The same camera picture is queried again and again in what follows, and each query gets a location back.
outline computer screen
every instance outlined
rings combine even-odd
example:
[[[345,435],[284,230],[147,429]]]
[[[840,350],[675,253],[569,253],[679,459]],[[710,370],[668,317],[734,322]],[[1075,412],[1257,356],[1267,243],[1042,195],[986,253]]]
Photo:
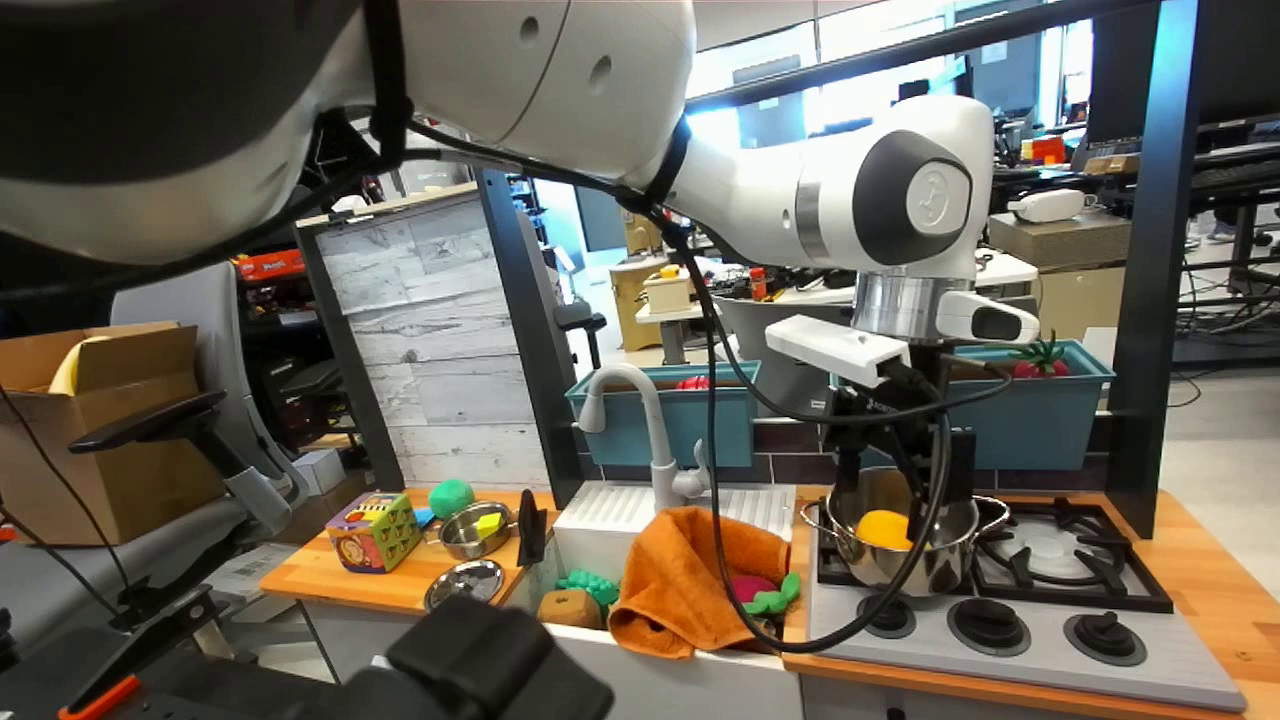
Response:
[[[1200,65],[1200,126],[1280,112],[1275,0],[1215,0],[1208,32]],[[1116,7],[1093,22],[1093,139],[1143,131],[1151,53],[1157,3]]]

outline ceiling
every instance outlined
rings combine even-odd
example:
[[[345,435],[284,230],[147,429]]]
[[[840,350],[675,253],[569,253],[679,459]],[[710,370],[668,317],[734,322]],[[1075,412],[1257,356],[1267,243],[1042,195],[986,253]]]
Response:
[[[884,0],[692,0],[698,48],[736,46],[813,17],[853,11]]]

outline kitchen utensil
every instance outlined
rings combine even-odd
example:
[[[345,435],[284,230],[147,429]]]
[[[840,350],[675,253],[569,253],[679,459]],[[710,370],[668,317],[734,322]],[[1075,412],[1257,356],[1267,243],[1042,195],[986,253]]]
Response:
[[[446,597],[472,597],[488,604],[500,589],[504,589],[504,570],[498,559],[455,564],[454,572],[434,582],[425,610],[446,604]]]

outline faucet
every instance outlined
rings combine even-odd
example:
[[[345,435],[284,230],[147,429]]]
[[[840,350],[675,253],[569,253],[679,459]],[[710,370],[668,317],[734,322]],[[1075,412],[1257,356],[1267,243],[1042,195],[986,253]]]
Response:
[[[606,432],[606,388],[608,380],[624,380],[636,388],[642,407],[645,407],[645,429],[649,429],[649,479],[652,479],[652,510],[675,510],[679,498],[698,498],[710,485],[705,473],[705,451],[698,447],[699,468],[698,473],[675,473],[675,456],[673,456],[673,435],[664,425],[664,407],[656,396],[652,376],[645,376],[633,364],[606,364],[591,385],[589,385],[589,399],[576,412],[572,429],[581,432]]]

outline orange towel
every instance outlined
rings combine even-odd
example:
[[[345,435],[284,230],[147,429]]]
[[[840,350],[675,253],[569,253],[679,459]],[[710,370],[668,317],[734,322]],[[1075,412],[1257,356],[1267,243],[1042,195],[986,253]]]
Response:
[[[719,520],[719,532],[729,572],[771,583],[789,572],[779,536],[736,520]],[[608,633],[620,649],[662,661],[752,639],[726,601],[710,510],[673,510],[636,536]]]

